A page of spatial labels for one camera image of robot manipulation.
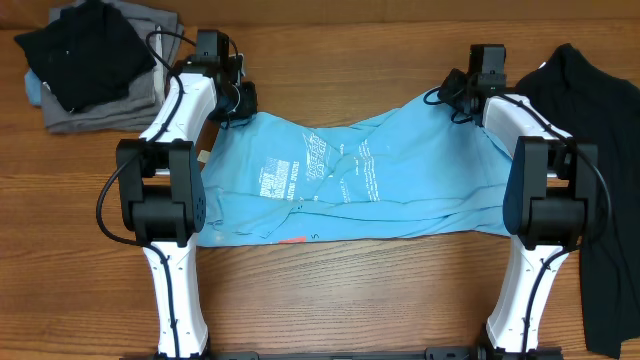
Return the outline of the black shirt at right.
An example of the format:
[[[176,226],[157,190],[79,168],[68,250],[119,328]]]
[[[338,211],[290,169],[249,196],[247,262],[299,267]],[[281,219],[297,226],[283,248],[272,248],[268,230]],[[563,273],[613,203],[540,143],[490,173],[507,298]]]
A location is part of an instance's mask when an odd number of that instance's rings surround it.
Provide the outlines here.
[[[617,359],[622,343],[639,335],[639,90],[570,44],[516,89],[553,125],[598,147],[613,216],[580,253],[583,323],[587,349]]]

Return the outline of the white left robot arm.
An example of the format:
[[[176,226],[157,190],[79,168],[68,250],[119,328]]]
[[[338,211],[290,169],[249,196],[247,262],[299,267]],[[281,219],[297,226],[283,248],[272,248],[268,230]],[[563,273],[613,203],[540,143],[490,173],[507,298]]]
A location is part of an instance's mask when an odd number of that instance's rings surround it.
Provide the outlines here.
[[[257,111],[255,86],[244,81],[244,57],[219,30],[201,30],[194,54],[171,78],[165,101],[136,140],[116,148],[125,227],[142,248],[159,318],[157,359],[209,359],[209,330],[200,306],[196,250],[206,196],[196,144],[206,122],[227,125]]]

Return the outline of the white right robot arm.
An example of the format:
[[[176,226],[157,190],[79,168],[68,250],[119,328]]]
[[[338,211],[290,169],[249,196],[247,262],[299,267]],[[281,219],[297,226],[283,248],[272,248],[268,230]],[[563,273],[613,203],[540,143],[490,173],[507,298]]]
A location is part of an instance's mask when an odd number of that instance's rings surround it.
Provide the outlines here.
[[[560,359],[539,345],[539,325],[559,268],[596,225],[606,183],[595,145],[553,126],[508,87],[501,44],[474,44],[466,72],[453,69],[438,89],[452,122],[494,135],[512,159],[502,206],[511,235],[500,295],[475,346],[431,348],[430,359]]]

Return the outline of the light blue t-shirt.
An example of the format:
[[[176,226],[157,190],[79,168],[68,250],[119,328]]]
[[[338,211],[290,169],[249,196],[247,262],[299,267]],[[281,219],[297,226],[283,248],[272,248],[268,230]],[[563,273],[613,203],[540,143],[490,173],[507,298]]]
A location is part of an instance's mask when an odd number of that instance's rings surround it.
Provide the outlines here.
[[[346,127],[260,112],[222,128],[202,172],[203,247],[502,235],[511,161],[497,140],[415,98]]]

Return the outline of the folded black shirt on stack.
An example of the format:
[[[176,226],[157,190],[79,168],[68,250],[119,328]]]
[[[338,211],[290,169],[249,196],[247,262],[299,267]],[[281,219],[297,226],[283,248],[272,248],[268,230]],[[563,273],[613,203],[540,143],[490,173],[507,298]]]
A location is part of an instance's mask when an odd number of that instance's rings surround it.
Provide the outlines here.
[[[121,11],[102,1],[67,8],[48,26],[17,35],[31,70],[67,112],[112,102],[155,60]]]

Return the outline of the folded grey shirt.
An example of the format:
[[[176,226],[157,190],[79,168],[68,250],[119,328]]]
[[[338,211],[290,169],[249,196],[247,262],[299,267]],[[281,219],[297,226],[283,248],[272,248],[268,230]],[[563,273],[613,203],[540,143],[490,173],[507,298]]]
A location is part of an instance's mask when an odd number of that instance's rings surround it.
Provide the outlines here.
[[[153,30],[182,34],[184,26],[174,12],[149,8],[125,1],[111,1],[145,40]],[[129,85],[129,94],[114,102],[94,105],[81,112],[67,112],[59,104],[45,83],[39,84],[40,107],[44,125],[51,133],[77,133],[106,129],[141,131],[156,118],[164,102],[167,70],[161,64],[146,72]]]

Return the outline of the folded light blue shirt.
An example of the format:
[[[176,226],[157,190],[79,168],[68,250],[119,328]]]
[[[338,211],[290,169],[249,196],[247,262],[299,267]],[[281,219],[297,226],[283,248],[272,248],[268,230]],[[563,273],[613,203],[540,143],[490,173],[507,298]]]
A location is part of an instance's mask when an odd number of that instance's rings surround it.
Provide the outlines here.
[[[29,103],[32,106],[40,107],[42,82],[31,69],[24,76],[24,84]]]

